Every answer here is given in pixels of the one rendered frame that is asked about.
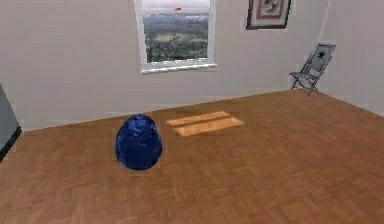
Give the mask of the blue bean bag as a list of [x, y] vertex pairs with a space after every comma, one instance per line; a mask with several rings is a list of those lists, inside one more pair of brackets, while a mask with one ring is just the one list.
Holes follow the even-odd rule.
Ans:
[[119, 128], [115, 141], [117, 160], [131, 170], [150, 169], [163, 151], [155, 122], [145, 114], [129, 117]]

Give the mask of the white framed window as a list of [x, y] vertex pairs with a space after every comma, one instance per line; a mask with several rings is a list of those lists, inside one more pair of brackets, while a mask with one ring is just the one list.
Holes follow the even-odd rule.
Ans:
[[217, 0], [134, 0], [141, 73], [215, 68]]

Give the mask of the grey folding chair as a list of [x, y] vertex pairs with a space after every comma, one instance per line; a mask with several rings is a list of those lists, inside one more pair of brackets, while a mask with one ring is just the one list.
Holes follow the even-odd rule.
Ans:
[[335, 48], [335, 44], [317, 43], [302, 69], [299, 72], [289, 73], [295, 79], [291, 89], [299, 84], [303, 89], [307, 89], [307, 95], [312, 92], [319, 93], [316, 84], [331, 61]]

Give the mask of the grey cabinet with black base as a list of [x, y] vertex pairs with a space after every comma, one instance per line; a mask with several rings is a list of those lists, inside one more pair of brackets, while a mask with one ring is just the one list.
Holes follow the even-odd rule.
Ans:
[[22, 133], [21, 126], [0, 83], [0, 163]]

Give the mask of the dark framed wall picture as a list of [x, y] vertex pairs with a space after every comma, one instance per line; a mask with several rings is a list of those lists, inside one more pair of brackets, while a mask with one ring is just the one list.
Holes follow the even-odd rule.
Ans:
[[249, 0], [247, 30], [285, 29], [291, 0]]

